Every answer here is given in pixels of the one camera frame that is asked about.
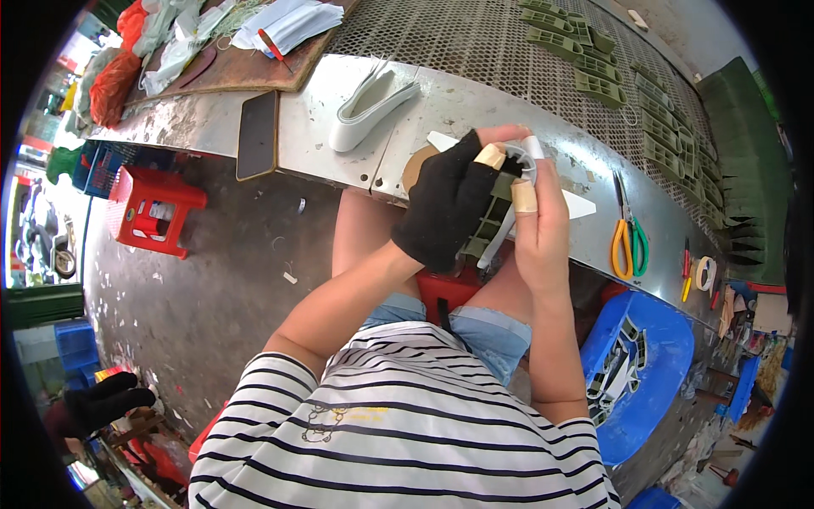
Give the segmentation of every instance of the white paper stack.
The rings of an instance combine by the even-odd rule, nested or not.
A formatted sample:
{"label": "white paper stack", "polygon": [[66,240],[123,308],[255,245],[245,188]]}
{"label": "white paper stack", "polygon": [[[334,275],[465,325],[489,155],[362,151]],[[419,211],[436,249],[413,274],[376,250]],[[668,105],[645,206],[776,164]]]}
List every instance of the white paper stack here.
{"label": "white paper stack", "polygon": [[317,0],[277,0],[249,19],[232,37],[232,46],[241,50],[268,48],[257,35],[263,29],[286,55],[302,41],[342,24],[343,7]]}

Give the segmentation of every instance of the green-handled scissors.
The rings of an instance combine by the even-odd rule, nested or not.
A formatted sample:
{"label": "green-handled scissors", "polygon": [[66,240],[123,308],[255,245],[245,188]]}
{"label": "green-handled scissors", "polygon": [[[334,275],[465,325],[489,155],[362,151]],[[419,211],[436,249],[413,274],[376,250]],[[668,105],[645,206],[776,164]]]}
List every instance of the green-handled scissors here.
{"label": "green-handled scissors", "polygon": [[[650,246],[647,244],[647,235],[639,226],[639,221],[631,214],[628,195],[625,193],[622,176],[614,170],[614,184],[616,197],[622,208],[622,219],[616,223],[613,241],[610,243],[610,260],[613,270],[621,279],[630,279],[632,276],[640,277],[647,271],[647,262],[650,260]],[[619,266],[619,244],[623,245],[627,270],[622,271]]]}

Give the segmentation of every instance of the person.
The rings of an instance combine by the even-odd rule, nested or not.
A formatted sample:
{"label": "person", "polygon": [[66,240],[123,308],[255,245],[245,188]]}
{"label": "person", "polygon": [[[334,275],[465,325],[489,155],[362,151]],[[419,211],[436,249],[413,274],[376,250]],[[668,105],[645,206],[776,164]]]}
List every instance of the person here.
{"label": "person", "polygon": [[[536,186],[516,182],[514,255],[451,331],[419,300],[414,275],[451,270],[488,206],[482,148],[529,135],[473,129],[422,164],[403,215],[342,194],[333,278],[246,365],[193,467],[191,507],[620,507],[589,419],[553,161],[536,162]],[[531,405],[505,388],[528,349]]]}
{"label": "person", "polygon": [[48,437],[61,456],[74,454],[84,457],[82,442],[139,406],[153,406],[157,389],[136,388],[138,377],[121,371],[98,384],[65,394],[42,416]]}

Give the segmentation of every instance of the striped shirt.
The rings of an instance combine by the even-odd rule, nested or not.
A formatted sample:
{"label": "striped shirt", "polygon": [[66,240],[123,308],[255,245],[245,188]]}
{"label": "striped shirt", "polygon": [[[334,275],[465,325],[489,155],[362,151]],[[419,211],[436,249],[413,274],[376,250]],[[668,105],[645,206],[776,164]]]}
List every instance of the striped shirt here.
{"label": "striped shirt", "polygon": [[620,507],[590,419],[554,426],[425,322],[358,332],[320,383],[265,352],[200,451],[191,507]]}

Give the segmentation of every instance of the black fingerless glove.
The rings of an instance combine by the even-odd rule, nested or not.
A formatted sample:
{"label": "black fingerless glove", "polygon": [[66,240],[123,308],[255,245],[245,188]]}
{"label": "black fingerless glove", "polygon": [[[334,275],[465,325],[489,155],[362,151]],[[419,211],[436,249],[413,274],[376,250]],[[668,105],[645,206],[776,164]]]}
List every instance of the black fingerless glove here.
{"label": "black fingerless glove", "polygon": [[434,272],[449,272],[475,233],[498,172],[473,160],[480,140],[471,130],[457,145],[427,158],[409,190],[409,208],[393,226],[393,242]]}

